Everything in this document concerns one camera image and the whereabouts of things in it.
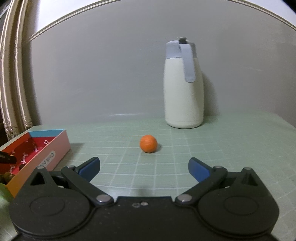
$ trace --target cutting mat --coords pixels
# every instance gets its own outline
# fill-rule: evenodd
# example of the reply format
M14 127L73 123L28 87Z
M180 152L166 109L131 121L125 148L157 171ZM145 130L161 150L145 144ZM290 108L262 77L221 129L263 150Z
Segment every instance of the cutting mat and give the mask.
M102 167L91 183L114 198L175 198L197 183L188 173L190 157L229 171L252 167L280 207L273 234L280 240L296 238L296 129L275 114L206 117L195 129L175 129L163 119L33 127L49 128L66 128L72 147L56 170L97 156ZM146 134L157 139L157 152L146 154L139 148L139 140ZM0 205L0 237L9 240L15 231L7 203Z

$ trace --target red box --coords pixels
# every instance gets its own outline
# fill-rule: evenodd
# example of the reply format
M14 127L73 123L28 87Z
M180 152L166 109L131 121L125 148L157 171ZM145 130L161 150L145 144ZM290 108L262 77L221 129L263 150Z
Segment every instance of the red box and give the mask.
M28 131L20 136L2 150L17 158L16 164L0 164L1 174L15 174L7 185L0 183L3 198L9 198L10 194L7 191L15 197L37 166L42 165L48 171L52 171L69 150L70 143L64 129Z

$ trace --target green object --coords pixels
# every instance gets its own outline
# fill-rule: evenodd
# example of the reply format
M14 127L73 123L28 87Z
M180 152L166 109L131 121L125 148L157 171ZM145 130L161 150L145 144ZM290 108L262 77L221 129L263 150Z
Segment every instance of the green object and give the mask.
M4 173L4 180L7 183L9 183L14 176L15 176L14 174L11 174L10 172L6 172Z
M0 198L11 202L13 200L12 194L9 192L5 184L0 183Z

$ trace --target light blue lid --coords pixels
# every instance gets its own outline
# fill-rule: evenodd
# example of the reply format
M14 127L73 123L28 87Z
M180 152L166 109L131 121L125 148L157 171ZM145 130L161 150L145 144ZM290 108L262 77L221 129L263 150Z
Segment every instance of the light blue lid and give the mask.
M181 37L179 40L174 40L166 43L166 58L182 58L184 76L188 83L195 81L194 58L196 57L195 44Z
M195 44L186 40L186 38L180 38L179 40L173 40L166 43L166 59L168 58L181 58L180 43L186 43L191 46L193 58L197 58Z

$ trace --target orange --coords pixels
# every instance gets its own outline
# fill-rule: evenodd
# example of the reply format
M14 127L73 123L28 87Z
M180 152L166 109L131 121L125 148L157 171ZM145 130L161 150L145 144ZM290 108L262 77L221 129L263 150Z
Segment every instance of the orange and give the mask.
M143 136L140 140L140 147L144 152L154 152L157 148L157 141L152 135Z

